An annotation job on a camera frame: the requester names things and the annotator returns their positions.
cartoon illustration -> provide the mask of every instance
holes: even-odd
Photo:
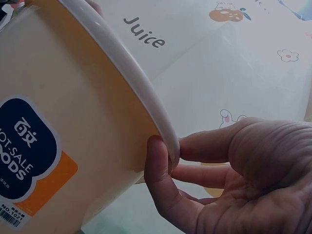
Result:
[[[296,62],[299,60],[299,54],[297,52],[291,52],[289,50],[279,50],[277,54],[281,57],[283,62]]]
[[[247,116],[239,116],[237,121],[233,120],[232,114],[228,111],[228,110],[222,110],[220,112],[221,116],[222,116],[222,123],[220,125],[220,128],[225,128],[228,126],[231,126],[245,118],[247,118]]]
[[[209,13],[209,16],[212,20],[216,22],[239,22],[243,20],[244,16],[247,19],[251,20],[250,16],[245,11],[245,8],[240,8],[239,10],[236,10],[234,4],[231,2],[228,3],[218,1],[216,8]]]
[[[222,117],[222,123],[221,123],[219,128],[225,128],[225,127],[231,126],[232,124],[235,124],[235,123],[247,118],[246,116],[239,116],[237,118],[237,121],[235,121],[235,120],[233,120],[231,112],[229,112],[228,110],[225,110],[225,109],[221,110],[220,114]],[[219,165],[224,165],[224,163],[214,163],[214,164],[201,163],[201,165],[203,165],[203,166],[219,166]],[[213,197],[220,197],[223,193],[223,189],[205,188],[205,190]]]
[[[278,0],[278,2],[290,10],[298,19],[303,21],[312,20],[311,0]]]

bucket label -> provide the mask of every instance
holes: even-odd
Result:
[[[0,221],[20,230],[77,169],[29,100],[0,106]]]

barcode sticker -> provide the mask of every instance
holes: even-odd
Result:
[[[15,205],[0,202],[0,222],[5,222],[9,227],[20,230],[30,218],[31,216]]]
[[[20,221],[17,220],[17,218],[14,218],[7,211],[4,211],[2,208],[0,208],[0,218],[2,218],[4,221],[6,221],[8,224],[12,225],[15,228],[17,228],[20,224]]]

palm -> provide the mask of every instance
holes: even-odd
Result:
[[[179,193],[168,175],[168,155],[161,145],[150,149],[158,168],[149,166],[153,156],[148,156],[146,183],[160,214],[186,233],[309,233],[311,146],[311,125],[248,119],[181,141],[185,160],[230,162],[180,165],[172,173],[181,181],[224,188],[220,198]],[[162,154],[164,160],[159,162]]]

orange label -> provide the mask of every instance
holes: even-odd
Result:
[[[58,165],[50,175],[38,180],[32,194],[26,200],[14,203],[14,205],[30,216],[34,216],[77,170],[77,164],[65,152],[62,152]]]

